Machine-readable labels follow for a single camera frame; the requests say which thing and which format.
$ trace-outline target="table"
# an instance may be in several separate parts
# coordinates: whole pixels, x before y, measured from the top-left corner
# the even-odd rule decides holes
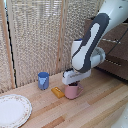
[[[0,96],[18,94],[29,99],[33,110],[22,128],[110,128],[128,102],[127,84],[96,69],[80,83],[84,91],[74,100],[58,99],[51,91],[59,87],[64,92],[62,73],[50,76],[46,90],[34,82]]]

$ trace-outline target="cup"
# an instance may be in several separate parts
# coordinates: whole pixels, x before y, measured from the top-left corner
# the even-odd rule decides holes
[[[77,98],[83,91],[83,87],[78,83],[77,85],[65,85],[65,96],[68,99],[75,99]]]
[[[38,87],[45,90],[49,87],[49,74],[47,72],[40,72],[38,74]]]

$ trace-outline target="table surface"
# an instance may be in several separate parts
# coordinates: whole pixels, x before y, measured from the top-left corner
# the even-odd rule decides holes
[[[25,96],[32,104],[32,114],[22,128],[110,128],[128,102],[128,86],[96,69],[82,80],[83,93],[74,100],[58,99],[51,91],[64,92],[62,73],[53,75],[49,88],[40,90],[34,82],[6,93]]]

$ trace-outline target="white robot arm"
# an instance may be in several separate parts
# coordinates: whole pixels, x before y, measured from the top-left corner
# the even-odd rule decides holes
[[[91,68],[104,62],[105,52],[97,47],[101,38],[128,18],[128,0],[105,0],[99,13],[81,40],[71,48],[73,69],[64,72],[62,82],[70,84],[90,76]]]

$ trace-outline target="blue plastic cup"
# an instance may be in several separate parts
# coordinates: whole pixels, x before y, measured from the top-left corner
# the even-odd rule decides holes
[[[38,87],[45,90],[49,87],[49,74],[47,72],[40,72],[38,74]]]

